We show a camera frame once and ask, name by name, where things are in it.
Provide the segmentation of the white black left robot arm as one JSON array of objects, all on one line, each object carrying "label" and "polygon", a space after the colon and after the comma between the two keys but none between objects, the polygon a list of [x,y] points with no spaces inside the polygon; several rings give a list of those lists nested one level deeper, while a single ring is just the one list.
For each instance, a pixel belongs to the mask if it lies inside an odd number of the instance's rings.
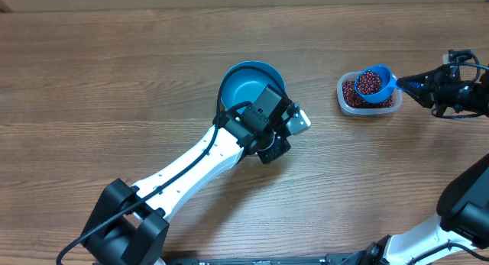
[{"label": "white black left robot arm", "polygon": [[248,155],[276,160],[290,149],[287,138],[310,125],[298,104],[273,86],[219,109],[207,133],[170,165],[131,186],[121,179],[107,185],[79,244],[101,264],[162,264],[170,221],[205,184]]}]

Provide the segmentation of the blue metal bowl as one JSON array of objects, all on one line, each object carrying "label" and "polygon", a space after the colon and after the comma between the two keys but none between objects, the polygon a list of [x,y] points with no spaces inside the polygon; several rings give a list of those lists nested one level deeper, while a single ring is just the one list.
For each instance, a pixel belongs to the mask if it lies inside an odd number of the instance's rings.
[{"label": "blue metal bowl", "polygon": [[233,66],[223,77],[221,102],[231,108],[240,102],[254,102],[267,85],[271,85],[283,95],[286,86],[282,76],[270,64],[250,60]]}]

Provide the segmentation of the clear plastic food container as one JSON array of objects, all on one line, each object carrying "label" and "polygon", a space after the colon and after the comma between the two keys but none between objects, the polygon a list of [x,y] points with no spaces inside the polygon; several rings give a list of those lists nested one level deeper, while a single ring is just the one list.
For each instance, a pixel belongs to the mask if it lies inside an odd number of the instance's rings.
[{"label": "clear plastic food container", "polygon": [[349,72],[344,74],[337,84],[337,97],[341,112],[347,116],[377,116],[386,115],[397,111],[403,101],[403,94],[399,89],[395,89],[393,95],[393,104],[387,108],[353,108],[347,104],[343,96],[343,84],[345,81],[355,80],[360,71]]}]

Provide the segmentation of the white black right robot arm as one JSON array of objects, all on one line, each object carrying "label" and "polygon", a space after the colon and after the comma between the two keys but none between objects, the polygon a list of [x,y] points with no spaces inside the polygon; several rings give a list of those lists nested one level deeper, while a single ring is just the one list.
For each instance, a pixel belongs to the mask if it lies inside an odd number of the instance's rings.
[{"label": "white black right robot arm", "polygon": [[[469,118],[488,114],[488,68],[474,64],[475,78],[460,78],[460,63],[444,64],[415,76],[396,78],[382,65],[378,92],[364,95],[371,103],[382,102],[399,89],[429,108],[437,118],[447,108],[464,111]],[[441,194],[436,213],[409,231],[386,236],[345,259],[346,264],[430,264],[458,251],[487,261],[477,254],[488,246],[488,157],[451,181]]]}]

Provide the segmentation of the red beans in scoop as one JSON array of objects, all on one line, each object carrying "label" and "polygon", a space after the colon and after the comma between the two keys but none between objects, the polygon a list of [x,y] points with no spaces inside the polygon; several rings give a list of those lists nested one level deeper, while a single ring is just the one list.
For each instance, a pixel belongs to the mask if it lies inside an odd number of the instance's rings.
[{"label": "red beans in scoop", "polygon": [[359,94],[372,95],[382,90],[383,81],[377,72],[367,70],[357,78],[356,89]]}]

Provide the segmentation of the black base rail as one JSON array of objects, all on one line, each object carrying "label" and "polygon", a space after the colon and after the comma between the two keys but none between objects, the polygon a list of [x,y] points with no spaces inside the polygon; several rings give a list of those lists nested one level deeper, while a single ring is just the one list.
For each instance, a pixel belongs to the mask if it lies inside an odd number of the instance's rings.
[{"label": "black base rail", "polygon": [[197,259],[193,257],[164,258],[158,264],[165,265],[360,265],[385,264],[365,250],[355,253],[326,254],[323,257],[263,257],[263,258],[228,258]]}]

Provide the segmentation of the blue plastic measuring scoop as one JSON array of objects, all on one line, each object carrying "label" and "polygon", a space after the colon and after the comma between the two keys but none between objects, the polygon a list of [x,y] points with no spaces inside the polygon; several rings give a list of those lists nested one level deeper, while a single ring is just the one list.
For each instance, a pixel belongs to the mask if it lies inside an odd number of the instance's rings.
[{"label": "blue plastic measuring scoop", "polygon": [[389,99],[396,89],[416,92],[422,88],[421,82],[410,77],[397,78],[385,65],[370,66],[356,78],[354,89],[366,102],[380,103]]}]

